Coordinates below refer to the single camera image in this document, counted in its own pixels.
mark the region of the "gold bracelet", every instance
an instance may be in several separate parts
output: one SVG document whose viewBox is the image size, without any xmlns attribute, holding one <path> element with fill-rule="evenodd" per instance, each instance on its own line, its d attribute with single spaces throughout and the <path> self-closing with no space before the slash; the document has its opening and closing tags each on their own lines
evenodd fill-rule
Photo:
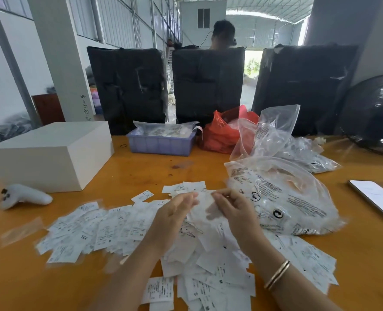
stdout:
<svg viewBox="0 0 383 311">
<path fill-rule="evenodd" d="M 286 270 L 289 267 L 290 262 L 289 260 L 286 260 L 282 265 L 278 268 L 276 273 L 271 277 L 271 279 L 265 284 L 264 288 L 266 290 L 271 290 L 274 284 L 282 277 L 282 275 L 286 272 Z"/>
</svg>

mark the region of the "white screen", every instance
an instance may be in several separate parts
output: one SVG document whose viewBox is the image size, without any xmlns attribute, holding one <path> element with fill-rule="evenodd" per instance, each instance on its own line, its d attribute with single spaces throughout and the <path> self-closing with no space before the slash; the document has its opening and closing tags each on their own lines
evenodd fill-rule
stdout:
<svg viewBox="0 0 383 311">
<path fill-rule="evenodd" d="M 383 210 L 383 188 L 373 181 L 350 180 L 365 196 Z"/>
</svg>

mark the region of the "hand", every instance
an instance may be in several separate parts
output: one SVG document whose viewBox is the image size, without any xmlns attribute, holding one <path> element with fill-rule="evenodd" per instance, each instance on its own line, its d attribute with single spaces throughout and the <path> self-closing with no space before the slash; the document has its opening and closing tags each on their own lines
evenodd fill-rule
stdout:
<svg viewBox="0 0 383 311">
<path fill-rule="evenodd" d="M 254 206 L 243 194 L 221 189 L 212 196 L 226 219 L 241 250 L 246 254 L 256 239 L 263 237 Z"/>
<path fill-rule="evenodd" d="M 156 248 L 159 256 L 163 256 L 177 238 L 187 213 L 193 206 L 199 203 L 195 199 L 197 195 L 198 193 L 196 192 L 179 194 L 161 207 L 157 211 L 142 243 Z"/>
</svg>

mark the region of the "black circular logo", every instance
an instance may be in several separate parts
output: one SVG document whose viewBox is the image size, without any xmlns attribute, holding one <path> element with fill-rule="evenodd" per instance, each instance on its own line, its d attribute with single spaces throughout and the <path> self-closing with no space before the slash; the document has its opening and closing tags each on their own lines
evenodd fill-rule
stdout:
<svg viewBox="0 0 383 311">
<path fill-rule="evenodd" d="M 275 209 L 275 210 L 273 211 L 273 215 L 274 215 L 276 218 L 278 218 L 278 219 L 281 219 L 281 218 L 283 217 L 283 214 L 282 214 L 282 212 L 281 212 L 279 209 Z"/>
<path fill-rule="evenodd" d="M 257 192 L 252 192 L 252 197 L 250 198 L 253 202 L 257 202 L 261 199 Z"/>
</svg>

